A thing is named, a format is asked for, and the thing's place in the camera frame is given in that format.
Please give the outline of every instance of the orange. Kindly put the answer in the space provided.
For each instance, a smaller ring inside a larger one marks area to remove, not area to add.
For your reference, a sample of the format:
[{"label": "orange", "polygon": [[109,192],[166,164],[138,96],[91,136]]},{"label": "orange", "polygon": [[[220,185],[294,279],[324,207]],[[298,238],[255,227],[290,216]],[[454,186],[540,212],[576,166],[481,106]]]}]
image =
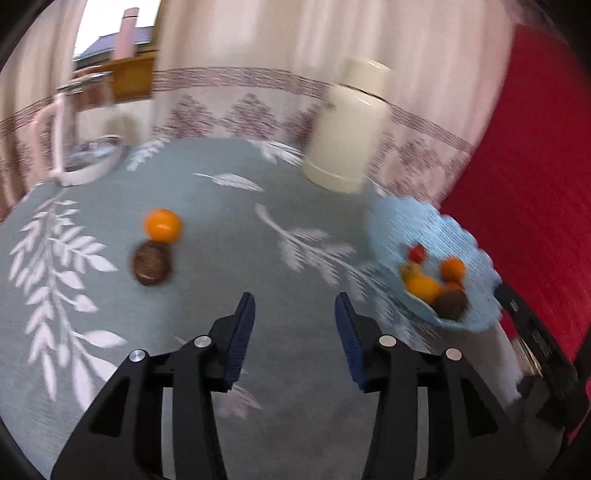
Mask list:
[{"label": "orange", "polygon": [[431,305],[441,294],[441,285],[431,277],[415,275],[406,282],[407,291],[423,302]]},{"label": "orange", "polygon": [[439,265],[439,273],[444,281],[462,283],[466,276],[466,265],[458,257],[449,257]]},{"label": "orange", "polygon": [[172,243],[183,232],[181,217],[170,210],[152,210],[144,219],[144,230],[155,242]]}]

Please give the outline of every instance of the fruit bowl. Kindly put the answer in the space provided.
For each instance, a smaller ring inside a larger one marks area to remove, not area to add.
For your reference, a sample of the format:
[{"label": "fruit bowl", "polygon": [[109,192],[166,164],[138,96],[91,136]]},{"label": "fruit bowl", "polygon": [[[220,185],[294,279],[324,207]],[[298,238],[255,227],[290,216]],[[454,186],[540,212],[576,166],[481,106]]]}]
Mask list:
[{"label": "fruit bowl", "polygon": [[[476,239],[453,218],[411,197],[387,196],[375,203],[368,234],[390,295],[421,320],[448,330],[482,332],[501,319],[501,305],[494,296],[501,277]],[[429,277],[439,279],[439,264],[447,257],[458,257],[466,264],[463,284],[469,306],[460,321],[439,318],[427,303],[406,291],[400,266],[417,243],[427,250],[422,267]]]}]

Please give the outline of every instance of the table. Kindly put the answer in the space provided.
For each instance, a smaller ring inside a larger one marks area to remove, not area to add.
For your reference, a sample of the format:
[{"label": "table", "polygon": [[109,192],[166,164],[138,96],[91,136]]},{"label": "table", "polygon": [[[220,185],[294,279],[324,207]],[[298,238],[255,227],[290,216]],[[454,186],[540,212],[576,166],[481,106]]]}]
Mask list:
[{"label": "table", "polygon": [[[0,415],[43,475],[130,351],[177,349],[243,291],[257,303],[244,372],[214,398],[231,479],[361,478],[378,399],[348,372],[333,318],[342,290],[415,349],[459,348],[504,407],[519,397],[500,326],[422,330],[378,288],[364,228],[373,185],[328,192],[299,161],[266,142],[155,140],[91,184],[41,184],[0,226]],[[173,275],[148,288],[129,266],[153,208],[178,213],[184,234]]]}]

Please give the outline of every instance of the white handle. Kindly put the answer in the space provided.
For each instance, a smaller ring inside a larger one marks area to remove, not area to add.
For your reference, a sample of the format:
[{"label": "white handle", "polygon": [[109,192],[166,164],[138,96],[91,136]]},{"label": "white handle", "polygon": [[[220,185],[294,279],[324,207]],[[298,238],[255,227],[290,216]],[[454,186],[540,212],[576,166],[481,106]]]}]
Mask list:
[{"label": "white handle", "polygon": [[47,123],[52,115],[56,115],[56,122],[53,125],[53,152],[51,153],[52,169],[49,172],[50,178],[59,176],[64,171],[62,122],[64,114],[64,95],[55,95],[53,103],[47,105],[37,112],[30,126],[29,145],[33,154],[33,164],[37,167],[43,166],[45,162],[41,155],[41,128]]},{"label": "white handle", "polygon": [[41,155],[41,127],[47,123],[49,117],[54,115],[56,111],[57,103],[55,102],[43,107],[36,113],[29,127],[29,145],[33,155],[33,168],[44,170],[42,178],[45,178],[47,169]]}]

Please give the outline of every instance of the cream-colored container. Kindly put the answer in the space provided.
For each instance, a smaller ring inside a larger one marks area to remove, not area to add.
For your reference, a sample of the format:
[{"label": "cream-colored container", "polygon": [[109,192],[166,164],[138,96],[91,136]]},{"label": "cream-colored container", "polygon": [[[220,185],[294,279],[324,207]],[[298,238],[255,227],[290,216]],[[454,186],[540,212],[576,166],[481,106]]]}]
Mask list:
[{"label": "cream-colored container", "polygon": [[390,113],[383,100],[390,69],[347,59],[339,85],[328,92],[314,124],[304,174],[335,192],[361,191],[369,161]]}]

